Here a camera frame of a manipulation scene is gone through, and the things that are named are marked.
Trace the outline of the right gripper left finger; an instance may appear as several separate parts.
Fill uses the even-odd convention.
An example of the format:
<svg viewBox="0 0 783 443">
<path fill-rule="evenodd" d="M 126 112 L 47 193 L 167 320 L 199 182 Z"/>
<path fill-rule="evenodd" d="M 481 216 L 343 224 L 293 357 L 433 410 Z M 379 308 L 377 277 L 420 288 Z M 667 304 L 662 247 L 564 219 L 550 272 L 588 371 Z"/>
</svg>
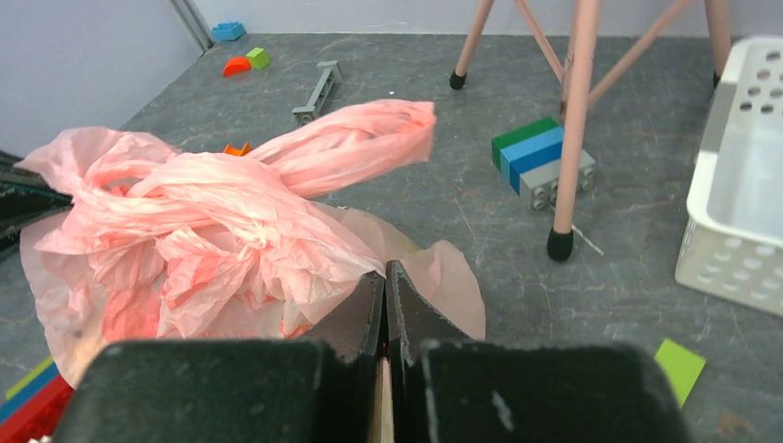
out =
<svg viewBox="0 0 783 443">
<path fill-rule="evenodd" d="M 375 412 L 385 281 L 362 276 L 303 337 L 319 346 L 311 442 L 369 442 Z"/>
</svg>

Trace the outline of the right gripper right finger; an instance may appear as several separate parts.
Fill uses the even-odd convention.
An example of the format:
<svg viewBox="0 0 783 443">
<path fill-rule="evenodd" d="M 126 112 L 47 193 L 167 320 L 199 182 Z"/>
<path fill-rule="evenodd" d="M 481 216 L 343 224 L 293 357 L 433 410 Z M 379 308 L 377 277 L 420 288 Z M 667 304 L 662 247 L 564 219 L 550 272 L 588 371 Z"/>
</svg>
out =
<svg viewBox="0 0 783 443">
<path fill-rule="evenodd" d="M 464 341 L 468 336 L 416 290 L 400 261 L 386 265 L 385 305 L 394 438 L 428 442 L 422 343 L 427 339 Z"/>
</svg>

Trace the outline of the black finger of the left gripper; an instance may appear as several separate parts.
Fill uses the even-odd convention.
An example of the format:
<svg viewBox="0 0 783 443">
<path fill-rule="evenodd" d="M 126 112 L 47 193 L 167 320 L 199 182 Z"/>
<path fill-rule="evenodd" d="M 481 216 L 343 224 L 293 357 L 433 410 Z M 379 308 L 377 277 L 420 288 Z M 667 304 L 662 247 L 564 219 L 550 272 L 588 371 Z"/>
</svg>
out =
<svg viewBox="0 0 783 443">
<path fill-rule="evenodd" d="M 1 253 L 18 243 L 21 230 L 72 207 L 72 197 L 55 191 L 36 173 L 17 167 L 20 157 L 1 152 Z"/>
</svg>

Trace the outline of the pink plastic bag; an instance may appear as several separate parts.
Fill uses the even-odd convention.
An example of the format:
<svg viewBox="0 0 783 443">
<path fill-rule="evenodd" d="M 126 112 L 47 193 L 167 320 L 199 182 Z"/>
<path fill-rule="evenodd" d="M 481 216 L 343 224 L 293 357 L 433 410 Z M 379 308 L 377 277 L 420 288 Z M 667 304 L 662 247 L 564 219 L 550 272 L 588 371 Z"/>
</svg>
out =
<svg viewBox="0 0 783 443">
<path fill-rule="evenodd" d="M 61 377 L 76 386 L 114 341 L 296 337 L 391 260 L 452 324 L 484 339 L 485 305 L 457 247 L 422 248 L 368 212 L 319 202 L 426 161 L 435 124 L 432 102 L 385 99 L 243 156 L 99 126 L 30 153 L 19 167 L 73 201 L 26 227 L 19 245 Z"/>
</svg>

